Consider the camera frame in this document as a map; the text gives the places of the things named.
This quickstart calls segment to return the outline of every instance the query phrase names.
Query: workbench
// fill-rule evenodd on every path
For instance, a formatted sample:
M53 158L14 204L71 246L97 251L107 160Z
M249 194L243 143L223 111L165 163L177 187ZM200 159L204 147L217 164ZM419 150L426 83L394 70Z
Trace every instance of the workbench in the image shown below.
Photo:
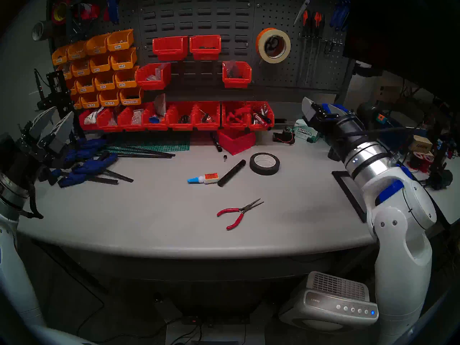
M243 259L317 254L374 242L331 172L344 170L328 158L329 146L294 145L258 135L257 145L235 156L215 146L191 145L172 159L120 158L110 167L134 179L119 185L86 181L61 189L36 184L42 220L21 218L18 230L60 246L111 255L161 259ZM258 152L276 155L275 175L249 168ZM241 159L246 166L224 187L187 184L205 173L224 176ZM244 215L218 211L261 198Z

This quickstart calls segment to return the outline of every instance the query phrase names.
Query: black electrical tape roll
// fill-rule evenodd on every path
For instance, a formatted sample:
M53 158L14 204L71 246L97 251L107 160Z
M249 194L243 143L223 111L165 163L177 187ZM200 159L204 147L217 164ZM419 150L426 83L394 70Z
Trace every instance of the black electrical tape roll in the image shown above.
M249 167L260 175L273 175L280 169L280 160L270 153L256 153L249 160Z

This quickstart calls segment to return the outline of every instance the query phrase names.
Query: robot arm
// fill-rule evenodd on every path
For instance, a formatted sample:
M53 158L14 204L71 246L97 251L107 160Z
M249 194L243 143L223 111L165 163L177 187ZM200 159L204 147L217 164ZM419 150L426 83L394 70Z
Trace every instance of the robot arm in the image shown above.
M375 295L379 306L381 344L391 344L420 316L431 275L431 246L425 230L436 222L430 197L390 155L363 132L356 115L339 116L304 98L304 120L325 135L331 149L362 191L367 225L378 240L375 262ZM376 206L377 196L395 180L403 188Z

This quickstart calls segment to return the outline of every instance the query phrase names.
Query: black marker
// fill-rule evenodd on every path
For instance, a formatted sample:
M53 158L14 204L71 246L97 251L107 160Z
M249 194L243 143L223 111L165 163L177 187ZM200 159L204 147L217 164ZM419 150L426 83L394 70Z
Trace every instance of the black marker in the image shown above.
M246 161L242 159L236 166L234 166L230 172L225 174L220 181L217 182L219 187L223 187L232 177L238 173L238 171L246 165Z

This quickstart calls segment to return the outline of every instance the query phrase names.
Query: black metal bar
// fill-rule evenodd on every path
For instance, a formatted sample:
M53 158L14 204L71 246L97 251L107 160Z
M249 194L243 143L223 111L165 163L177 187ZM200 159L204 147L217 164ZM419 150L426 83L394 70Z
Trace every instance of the black metal bar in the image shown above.
M88 271L76 263L64 250L59 246L32 239L32 242L40 247L54 262L76 281L84 284L89 289L96 290L102 294L109 294L109 291L102 286L99 281L93 277Z

